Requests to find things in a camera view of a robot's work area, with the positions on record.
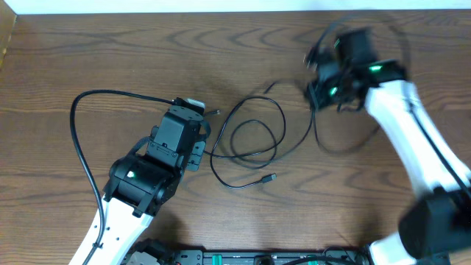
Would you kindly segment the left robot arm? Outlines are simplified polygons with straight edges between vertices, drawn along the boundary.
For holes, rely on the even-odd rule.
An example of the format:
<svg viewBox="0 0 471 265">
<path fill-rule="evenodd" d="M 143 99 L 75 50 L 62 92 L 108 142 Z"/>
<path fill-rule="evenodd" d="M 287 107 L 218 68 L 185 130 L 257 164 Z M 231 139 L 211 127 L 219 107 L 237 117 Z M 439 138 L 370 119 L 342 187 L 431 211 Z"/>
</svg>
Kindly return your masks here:
<svg viewBox="0 0 471 265">
<path fill-rule="evenodd" d="M 120 264 L 162 204 L 176 192 L 184 172 L 197 171 L 209 128 L 205 106 L 172 105 L 149 136 L 110 168 L 97 213 L 72 264 Z"/>
</svg>

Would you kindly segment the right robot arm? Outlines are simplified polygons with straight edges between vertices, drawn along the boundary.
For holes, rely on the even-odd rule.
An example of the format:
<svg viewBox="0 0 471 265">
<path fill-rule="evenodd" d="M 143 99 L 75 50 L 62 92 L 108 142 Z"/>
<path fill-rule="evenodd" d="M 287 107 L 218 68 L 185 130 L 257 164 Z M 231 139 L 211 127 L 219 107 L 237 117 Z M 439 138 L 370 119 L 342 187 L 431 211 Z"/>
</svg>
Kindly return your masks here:
<svg viewBox="0 0 471 265">
<path fill-rule="evenodd" d="M 400 157 L 416 201 L 395 233 L 372 242 L 370 264 L 448 264 L 470 247 L 470 169 L 447 145 L 408 79 L 403 62 L 381 60 L 367 28 L 316 43 L 305 64 L 316 72 L 306 88 L 313 112 L 357 101 L 380 125 Z"/>
</svg>

